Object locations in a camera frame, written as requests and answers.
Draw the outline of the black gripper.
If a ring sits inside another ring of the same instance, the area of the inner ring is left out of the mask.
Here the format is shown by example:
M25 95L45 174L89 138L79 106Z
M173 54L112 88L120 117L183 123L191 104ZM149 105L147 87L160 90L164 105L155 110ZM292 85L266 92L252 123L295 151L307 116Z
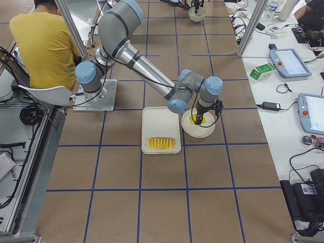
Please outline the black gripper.
M196 111L197 114L194 115L194 121L196 125L202 125L205 120L204 120L204 114L210 110L210 107L205 107L200 104L199 101L196 103Z

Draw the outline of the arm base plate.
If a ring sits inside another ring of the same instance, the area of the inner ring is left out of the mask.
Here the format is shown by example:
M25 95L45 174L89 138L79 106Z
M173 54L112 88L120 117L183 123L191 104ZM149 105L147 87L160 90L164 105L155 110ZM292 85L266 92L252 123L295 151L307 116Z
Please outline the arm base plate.
M75 99L73 110L75 112L113 112L116 91L117 79L101 79L102 89L94 93L84 91L82 85L79 85L78 95Z

